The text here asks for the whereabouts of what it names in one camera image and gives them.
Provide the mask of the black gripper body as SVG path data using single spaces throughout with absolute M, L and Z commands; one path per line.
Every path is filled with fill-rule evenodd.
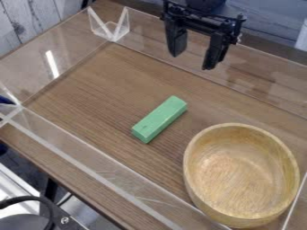
M 224 5 L 226 0 L 186 0 L 179 3 L 175 0 L 163 0 L 163 11 L 160 19 L 174 19 L 182 23 L 188 31 L 211 35 L 215 32 L 224 32 L 230 35 L 230 44 L 236 44 L 242 36 L 242 25 L 246 16 L 238 13 L 235 16 L 216 14 Z

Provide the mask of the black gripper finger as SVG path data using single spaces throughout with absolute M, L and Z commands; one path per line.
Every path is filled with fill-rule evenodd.
M 187 29 L 174 19 L 164 20 L 168 51 L 176 58 L 187 48 Z
M 206 58 L 202 68 L 212 70 L 223 60 L 231 44 L 231 37 L 224 32 L 215 32 L 210 38 Z

